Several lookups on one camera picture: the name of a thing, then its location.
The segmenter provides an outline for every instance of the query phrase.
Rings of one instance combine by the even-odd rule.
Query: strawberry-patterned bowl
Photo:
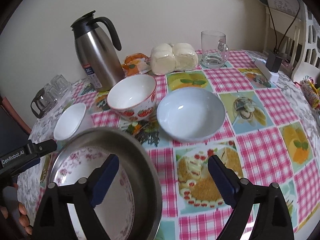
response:
[[[147,74],[127,77],[110,90],[107,103],[127,121],[146,119],[156,107],[156,80]]]
[[[94,211],[110,239],[153,240],[162,214],[161,186],[150,157],[130,134],[108,127],[80,133],[60,150],[49,182],[63,186],[88,178],[110,154],[119,158],[119,169]],[[78,239],[85,240],[74,206],[68,210]]]

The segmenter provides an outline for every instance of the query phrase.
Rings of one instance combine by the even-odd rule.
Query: glass cup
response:
[[[51,85],[56,88],[62,97],[66,91],[70,88],[70,82],[68,82],[64,76],[56,75],[51,81]]]
[[[61,98],[60,93],[56,90],[56,88],[53,85],[49,83],[47,83],[44,86],[44,92],[51,99],[52,107],[55,106],[58,100]]]
[[[229,58],[226,35],[218,31],[201,32],[201,65],[207,68],[220,68]]]

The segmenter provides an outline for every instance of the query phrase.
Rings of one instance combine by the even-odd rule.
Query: human hand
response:
[[[13,186],[18,189],[18,184],[14,183]],[[30,221],[27,217],[27,210],[25,206],[19,202],[18,204],[19,212],[20,212],[20,217],[19,217],[19,222],[20,224],[25,228],[26,232],[31,235],[32,234],[32,226],[30,225]],[[0,206],[0,210],[4,216],[5,219],[8,218],[8,210],[5,207]]]

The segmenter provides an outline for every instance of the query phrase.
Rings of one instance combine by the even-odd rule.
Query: power strip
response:
[[[269,81],[271,82],[278,81],[279,74],[269,71],[268,68],[266,67],[266,61],[264,59],[257,58],[254,64]]]

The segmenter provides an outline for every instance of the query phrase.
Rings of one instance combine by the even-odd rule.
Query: power adapter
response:
[[[269,71],[277,73],[281,66],[282,58],[274,52],[269,52],[266,67]]]

